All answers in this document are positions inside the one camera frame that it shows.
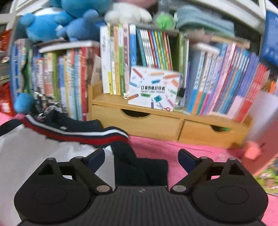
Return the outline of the folded teal towel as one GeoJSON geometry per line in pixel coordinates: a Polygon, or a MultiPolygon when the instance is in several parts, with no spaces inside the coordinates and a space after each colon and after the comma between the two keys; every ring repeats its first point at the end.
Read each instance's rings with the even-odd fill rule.
{"type": "Polygon", "coordinates": [[[202,29],[235,36],[234,23],[205,12],[195,6],[184,5],[176,13],[176,28],[181,30],[202,29]]]}

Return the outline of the pink bunny plush toy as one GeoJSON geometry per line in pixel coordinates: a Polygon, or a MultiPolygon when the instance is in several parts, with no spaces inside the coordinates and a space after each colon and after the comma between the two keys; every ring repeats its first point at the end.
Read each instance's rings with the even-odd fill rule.
{"type": "Polygon", "coordinates": [[[104,15],[104,21],[118,23],[151,23],[152,15],[148,11],[158,1],[114,1],[104,15]]]}

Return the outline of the green round toy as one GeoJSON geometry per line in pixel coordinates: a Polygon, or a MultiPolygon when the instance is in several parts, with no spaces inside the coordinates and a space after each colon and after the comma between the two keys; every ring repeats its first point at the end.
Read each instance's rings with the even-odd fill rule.
{"type": "Polygon", "coordinates": [[[153,24],[162,31],[173,30],[176,26],[176,21],[171,14],[159,12],[153,16],[153,24]]]}

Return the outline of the navy white red jacket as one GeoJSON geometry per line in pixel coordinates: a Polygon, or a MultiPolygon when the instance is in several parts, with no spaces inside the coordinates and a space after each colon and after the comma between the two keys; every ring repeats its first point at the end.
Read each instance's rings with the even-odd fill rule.
{"type": "Polygon", "coordinates": [[[81,122],[51,111],[45,118],[26,115],[1,125],[1,225],[17,225],[14,196],[49,157],[67,162],[103,149],[104,162],[96,175],[111,187],[165,186],[166,160],[138,158],[127,132],[99,120],[81,122]]]}

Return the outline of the blue plush toy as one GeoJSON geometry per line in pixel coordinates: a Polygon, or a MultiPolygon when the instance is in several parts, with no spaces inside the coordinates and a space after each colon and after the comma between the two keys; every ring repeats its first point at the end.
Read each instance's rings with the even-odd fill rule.
{"type": "Polygon", "coordinates": [[[69,41],[99,41],[103,15],[113,1],[49,1],[50,7],[19,19],[32,42],[63,38],[69,41]]]}

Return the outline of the pink patterned bed sheet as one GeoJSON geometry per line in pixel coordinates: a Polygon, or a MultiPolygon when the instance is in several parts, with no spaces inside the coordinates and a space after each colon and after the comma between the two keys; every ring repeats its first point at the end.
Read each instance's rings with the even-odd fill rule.
{"type": "MultiPolygon", "coordinates": [[[[155,159],[162,157],[168,161],[169,186],[175,184],[186,175],[181,166],[178,164],[177,159],[175,159],[178,150],[181,148],[185,148],[197,157],[208,156],[217,162],[223,162],[230,156],[239,157],[241,155],[241,150],[227,150],[209,146],[194,146],[178,142],[142,138],[138,136],[129,136],[129,139],[137,157],[155,159]]],[[[277,197],[272,195],[268,195],[268,197],[269,205],[264,214],[263,222],[266,225],[277,225],[277,197]]],[[[1,225],[17,225],[20,222],[20,218],[14,209],[13,198],[10,198],[8,204],[4,203],[3,198],[4,196],[1,195],[1,208],[8,207],[8,204],[10,203],[13,207],[13,212],[4,216],[4,213],[1,210],[1,225]]]]}

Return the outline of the small blue plush ball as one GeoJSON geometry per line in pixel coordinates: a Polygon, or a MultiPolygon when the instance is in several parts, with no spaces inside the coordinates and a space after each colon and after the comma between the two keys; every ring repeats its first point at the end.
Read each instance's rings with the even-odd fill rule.
{"type": "Polygon", "coordinates": [[[32,111],[33,105],[34,98],[28,93],[21,93],[14,103],[14,109],[18,114],[27,114],[32,111]]]}

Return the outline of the white label printer box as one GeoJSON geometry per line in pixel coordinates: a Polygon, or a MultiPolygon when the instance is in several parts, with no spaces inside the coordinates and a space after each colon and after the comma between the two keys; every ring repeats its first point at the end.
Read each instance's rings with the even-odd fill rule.
{"type": "Polygon", "coordinates": [[[181,74],[143,66],[132,67],[128,104],[172,112],[181,74]]]}

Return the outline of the miniature metal bicycle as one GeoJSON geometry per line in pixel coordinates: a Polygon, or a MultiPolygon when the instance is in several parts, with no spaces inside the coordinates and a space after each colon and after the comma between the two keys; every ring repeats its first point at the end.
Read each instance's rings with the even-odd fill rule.
{"type": "Polygon", "coordinates": [[[52,96],[46,96],[42,93],[34,93],[34,105],[32,109],[32,114],[38,118],[44,118],[49,112],[55,110],[57,112],[62,112],[60,108],[60,103],[57,102],[52,96]]]}

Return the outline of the red plastic crate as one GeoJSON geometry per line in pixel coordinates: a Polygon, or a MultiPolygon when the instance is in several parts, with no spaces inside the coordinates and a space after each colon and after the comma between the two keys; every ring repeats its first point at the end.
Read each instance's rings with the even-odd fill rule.
{"type": "Polygon", "coordinates": [[[9,74],[9,41],[12,29],[4,30],[1,33],[1,113],[13,117],[15,115],[11,93],[10,93],[10,74],[9,74]]]}

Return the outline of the wooden drawer shelf organizer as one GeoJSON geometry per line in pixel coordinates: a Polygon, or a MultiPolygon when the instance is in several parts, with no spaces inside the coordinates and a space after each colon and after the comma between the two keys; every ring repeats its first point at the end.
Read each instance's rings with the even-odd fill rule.
{"type": "Polygon", "coordinates": [[[104,127],[115,126],[133,136],[177,141],[184,144],[236,149],[243,145],[253,118],[242,123],[209,115],[186,115],[132,106],[122,96],[104,94],[102,83],[88,86],[89,119],[104,127]]]}

